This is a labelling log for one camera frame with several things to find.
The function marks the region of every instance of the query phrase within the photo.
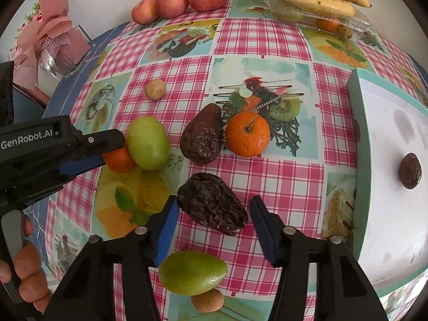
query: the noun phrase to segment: dark seed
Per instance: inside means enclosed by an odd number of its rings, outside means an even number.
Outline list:
[[[358,124],[358,121],[356,119],[353,119],[353,121],[354,121],[355,141],[360,142],[360,138],[361,138],[360,125]]]
[[[399,169],[399,178],[407,189],[415,188],[421,181],[422,168],[418,157],[414,153],[408,153],[402,159]]]

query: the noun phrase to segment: blue gripper pad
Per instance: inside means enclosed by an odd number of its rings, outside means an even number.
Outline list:
[[[76,177],[84,172],[98,168],[104,165],[105,162],[102,156],[87,157],[83,160],[70,160],[61,165],[58,170],[61,174],[65,174],[70,177]]]
[[[158,251],[155,258],[153,259],[157,267],[159,267],[164,259],[168,256],[168,251],[170,250],[171,241],[173,240],[175,227],[177,226],[179,213],[180,208],[178,207],[177,198],[175,198],[159,234]]]
[[[282,241],[280,232],[284,223],[277,214],[267,210],[259,196],[254,196],[250,201],[250,216],[265,258],[272,267],[279,267],[280,257],[277,252]]]

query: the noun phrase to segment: brown nut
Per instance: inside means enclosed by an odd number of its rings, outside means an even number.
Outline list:
[[[159,100],[162,96],[165,95],[165,82],[159,78],[154,79],[146,86],[144,92],[150,100]]]
[[[408,153],[402,159],[399,169],[399,178],[403,186],[413,189],[421,181],[422,168],[418,157],[414,153]]]
[[[192,296],[193,306],[201,312],[215,312],[224,304],[224,296],[219,290],[209,290],[201,295]]]

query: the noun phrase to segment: pink checkered pattern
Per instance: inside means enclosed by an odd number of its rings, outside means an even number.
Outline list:
[[[313,321],[315,314],[315,304],[317,302],[316,295],[308,295],[306,297],[306,309],[303,321]]]
[[[360,47],[367,56],[367,59],[369,59],[369,61],[372,63],[373,68],[376,70],[376,73],[379,76],[397,85],[411,96],[416,97],[416,93],[414,92],[412,86],[407,81],[403,73],[399,70],[399,68],[397,68],[397,65],[394,61],[395,58],[391,60],[386,55],[365,44],[360,44]]]
[[[137,67],[141,57],[159,29],[147,29],[117,41],[109,52],[97,74],[96,79],[111,77],[118,72]]]
[[[97,173],[94,169],[77,176],[56,196],[56,206],[86,231],[90,231]]]
[[[134,30],[139,24],[135,23],[133,20],[131,20],[123,29],[123,31],[120,33],[120,36],[123,36],[127,33],[129,33],[129,31]]]
[[[46,216],[46,232],[44,234],[44,240],[46,244],[46,254],[48,257],[53,257],[53,242],[54,239],[54,225],[55,225],[55,210],[56,205],[55,203],[49,199],[48,200],[48,214]]]
[[[227,13],[229,12],[230,1],[231,0],[228,0],[227,5],[224,6],[223,8],[213,10],[210,12],[196,12],[195,10],[190,8],[179,17],[168,20],[165,25],[181,24],[186,22],[192,22],[195,20],[225,18]]]
[[[211,57],[202,56],[137,68],[120,100],[113,128],[126,131],[138,116],[153,116],[162,122],[171,145],[178,148],[181,133],[200,110],[210,63]],[[158,101],[144,94],[144,87],[155,78],[162,79],[167,88]]]
[[[159,281],[159,274],[155,269],[149,268],[149,273],[160,319],[168,320],[164,317],[166,307],[166,289],[162,287],[161,282]],[[113,294],[116,309],[116,321],[126,321],[125,304],[123,302],[122,265],[114,265]]]
[[[221,154],[205,166],[190,163],[188,176],[196,172],[221,177],[246,207],[253,196],[260,195],[268,210],[277,213],[286,225],[308,236],[317,235],[324,166]],[[230,292],[274,295],[277,291],[281,272],[265,260],[251,219],[238,235],[229,237],[196,224],[181,212],[174,248],[203,251],[223,259],[228,275],[219,286]]]
[[[71,42],[67,34],[64,33],[54,38],[46,37],[41,47],[42,49],[46,49],[51,57],[55,58],[59,48],[65,44],[71,44]]]
[[[220,24],[217,34],[216,55],[258,54],[311,60],[308,44],[293,24],[227,18]]]
[[[83,86],[78,99],[76,100],[76,103],[74,104],[73,108],[71,109],[70,112],[70,120],[72,124],[75,124],[79,118],[79,114],[83,108],[83,105],[85,103],[86,97],[89,93],[89,91],[91,90],[93,82],[88,82],[85,83],[85,85]]]
[[[408,69],[416,77],[419,77],[415,65],[413,64],[413,61],[410,59],[409,55],[405,51],[401,50],[395,43],[388,40],[385,36],[379,34],[379,37],[391,54],[392,59],[394,59],[396,63]]]
[[[357,167],[352,108],[346,88],[351,71],[314,63],[320,96],[324,159],[327,165]]]

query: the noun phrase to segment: mandarin orange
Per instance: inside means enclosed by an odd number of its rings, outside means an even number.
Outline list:
[[[131,170],[135,166],[127,145],[103,154],[103,159],[111,171],[121,174]]]
[[[258,156],[269,141],[269,124],[255,112],[237,113],[227,124],[227,148],[241,157]]]
[[[315,25],[319,27],[321,30],[334,33],[339,27],[339,20],[325,20],[325,19],[317,19]]]

